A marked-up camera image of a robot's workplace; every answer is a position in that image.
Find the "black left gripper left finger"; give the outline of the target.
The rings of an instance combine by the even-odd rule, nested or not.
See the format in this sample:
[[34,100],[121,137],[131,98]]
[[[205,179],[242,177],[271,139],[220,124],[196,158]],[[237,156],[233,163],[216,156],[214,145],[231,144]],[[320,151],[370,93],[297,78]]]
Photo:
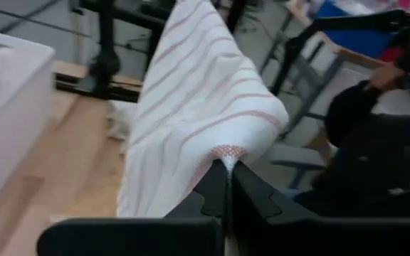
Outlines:
[[38,256],[224,256],[227,170],[213,161],[163,218],[71,218],[40,235]]

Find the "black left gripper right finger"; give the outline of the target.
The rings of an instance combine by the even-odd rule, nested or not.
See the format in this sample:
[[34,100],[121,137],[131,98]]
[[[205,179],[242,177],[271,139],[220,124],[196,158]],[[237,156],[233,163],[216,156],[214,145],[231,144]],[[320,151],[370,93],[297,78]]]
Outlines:
[[321,217],[242,162],[233,169],[232,196],[241,256],[410,256],[410,218]]

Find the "white towel with brown stripes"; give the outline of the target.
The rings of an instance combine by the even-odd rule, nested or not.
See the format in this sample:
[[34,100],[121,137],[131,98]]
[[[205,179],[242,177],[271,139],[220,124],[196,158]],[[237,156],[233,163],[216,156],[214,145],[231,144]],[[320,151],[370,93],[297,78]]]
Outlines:
[[288,120],[210,0],[177,0],[137,102],[117,216],[165,216],[214,160],[227,174],[256,160]]

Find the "person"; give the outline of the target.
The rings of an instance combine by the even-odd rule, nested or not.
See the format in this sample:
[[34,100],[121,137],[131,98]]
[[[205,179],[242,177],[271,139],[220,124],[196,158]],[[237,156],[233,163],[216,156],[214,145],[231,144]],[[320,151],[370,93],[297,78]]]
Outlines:
[[325,130],[338,150],[293,201],[327,217],[410,217],[410,114],[372,111],[404,73],[383,65],[333,98]]

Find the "white perforated plastic basket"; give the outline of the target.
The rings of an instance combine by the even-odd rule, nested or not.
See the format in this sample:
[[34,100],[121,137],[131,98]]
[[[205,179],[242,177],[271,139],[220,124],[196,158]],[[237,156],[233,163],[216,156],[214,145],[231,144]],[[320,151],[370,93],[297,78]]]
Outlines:
[[55,53],[0,33],[0,190],[50,119]]

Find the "wooden table with grey legs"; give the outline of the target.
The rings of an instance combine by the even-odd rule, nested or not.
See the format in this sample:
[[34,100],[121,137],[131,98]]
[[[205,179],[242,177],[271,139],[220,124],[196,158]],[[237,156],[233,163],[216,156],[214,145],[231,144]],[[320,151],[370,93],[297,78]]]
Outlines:
[[[281,69],[285,60],[282,54],[286,52],[286,50],[282,50],[281,47],[285,46],[288,42],[288,37],[285,32],[295,19],[304,26],[309,26],[311,20],[301,14],[296,3],[288,2],[283,5],[283,8],[285,9],[286,17],[275,35],[273,44],[261,65],[260,72],[263,73],[272,60],[278,61],[280,69],[278,70],[270,89],[277,89],[279,92],[287,93],[288,91],[285,89],[283,83],[288,80],[288,75],[283,75]],[[317,120],[324,119],[323,114],[311,111],[312,106],[317,102],[317,99],[321,96],[327,86],[335,79],[335,76],[338,74],[344,63],[353,63],[363,68],[377,68],[383,64],[380,60],[356,53],[333,43],[324,33],[317,33],[317,37],[317,43],[309,52],[309,55],[305,57],[300,54],[292,63],[292,66],[297,68],[298,74],[289,82],[290,91],[302,100],[302,105],[293,117],[290,118],[289,124],[281,132],[281,140],[286,138],[305,117]],[[328,69],[326,69],[323,74],[319,74],[312,67],[312,62],[319,56],[320,51],[322,51],[324,47],[330,49],[335,55],[335,59],[329,64]]]

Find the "blue bin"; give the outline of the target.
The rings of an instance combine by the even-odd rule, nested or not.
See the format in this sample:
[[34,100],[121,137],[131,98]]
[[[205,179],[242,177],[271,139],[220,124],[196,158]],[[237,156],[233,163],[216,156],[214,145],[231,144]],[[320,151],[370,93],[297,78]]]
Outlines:
[[[348,11],[335,3],[335,0],[324,0],[315,17],[326,18],[335,16],[350,16]],[[380,33],[375,31],[325,31],[325,34],[335,44],[361,53],[371,58],[381,58],[389,41],[393,38],[392,33]]]

